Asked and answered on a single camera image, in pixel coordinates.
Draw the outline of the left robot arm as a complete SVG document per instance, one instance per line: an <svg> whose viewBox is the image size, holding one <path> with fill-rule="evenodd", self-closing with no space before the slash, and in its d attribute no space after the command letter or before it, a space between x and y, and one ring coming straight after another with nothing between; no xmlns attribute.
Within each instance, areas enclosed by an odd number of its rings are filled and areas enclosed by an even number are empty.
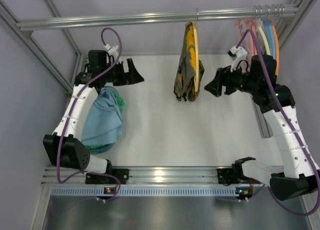
<svg viewBox="0 0 320 230"><path fill-rule="evenodd" d="M90 50L88 63L74 81L73 92L65 113L52 134L43 138L49 160L56 170L69 168L81 173L108 174L109 160L90 153L82 143L82 133L88 114L107 83L113 86L138 84L144 78L131 58L126 60L128 71L116 51Z"/></svg>

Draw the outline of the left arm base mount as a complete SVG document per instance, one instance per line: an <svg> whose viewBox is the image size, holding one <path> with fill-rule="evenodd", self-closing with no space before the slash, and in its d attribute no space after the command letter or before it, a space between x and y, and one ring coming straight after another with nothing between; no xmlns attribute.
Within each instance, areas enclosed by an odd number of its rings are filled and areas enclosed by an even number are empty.
<svg viewBox="0 0 320 230"><path fill-rule="evenodd" d="M126 185L129 180L129 169L116 168L112 170L111 175L118 178L122 185ZM85 178L87 185L112 185L117 184L116 180L110 177L104 177L100 175L87 174Z"/></svg>

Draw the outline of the pink clothes hanger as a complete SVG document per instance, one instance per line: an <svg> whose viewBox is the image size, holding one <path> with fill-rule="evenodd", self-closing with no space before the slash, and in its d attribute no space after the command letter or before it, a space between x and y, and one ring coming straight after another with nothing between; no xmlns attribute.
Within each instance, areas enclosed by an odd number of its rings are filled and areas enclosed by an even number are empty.
<svg viewBox="0 0 320 230"><path fill-rule="evenodd" d="M236 19L234 21L233 26L235 29L237 41L239 41L243 37L245 31L248 28L253 31L255 36L257 35L256 25L255 25L256 24L255 20L256 20L256 16L257 16L256 15L257 6L254 5L253 9L255 11L255 14L253 14L253 17ZM240 46L243 47L247 51L247 56L246 56L246 61L248 62L247 71L250 71L252 57L257 54L257 50L256 50L255 44L253 42L252 35L250 33L248 33L246 35L246 37L244 38L244 40L242 41Z"/></svg>

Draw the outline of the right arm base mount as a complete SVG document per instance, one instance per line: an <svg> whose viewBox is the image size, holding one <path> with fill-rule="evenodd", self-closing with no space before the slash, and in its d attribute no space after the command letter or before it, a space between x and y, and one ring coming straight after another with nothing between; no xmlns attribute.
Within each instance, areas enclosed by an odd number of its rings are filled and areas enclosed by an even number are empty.
<svg viewBox="0 0 320 230"><path fill-rule="evenodd" d="M238 173L233 168L218 168L216 171L219 184L229 186L240 183Z"/></svg>

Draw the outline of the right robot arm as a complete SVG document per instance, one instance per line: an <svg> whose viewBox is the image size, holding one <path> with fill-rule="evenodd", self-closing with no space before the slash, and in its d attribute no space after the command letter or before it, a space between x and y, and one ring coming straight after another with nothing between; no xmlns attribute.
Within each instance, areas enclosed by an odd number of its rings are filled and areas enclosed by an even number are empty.
<svg viewBox="0 0 320 230"><path fill-rule="evenodd" d="M240 67L218 68L204 89L215 97L236 91L252 96L271 128L283 166L272 167L246 157L233 163L233 172L240 181L254 179L267 185L278 200L285 201L315 192L320 168L306 156L309 150L299 127L295 101L287 86L277 84L276 66L270 55L255 55L248 72Z"/></svg>

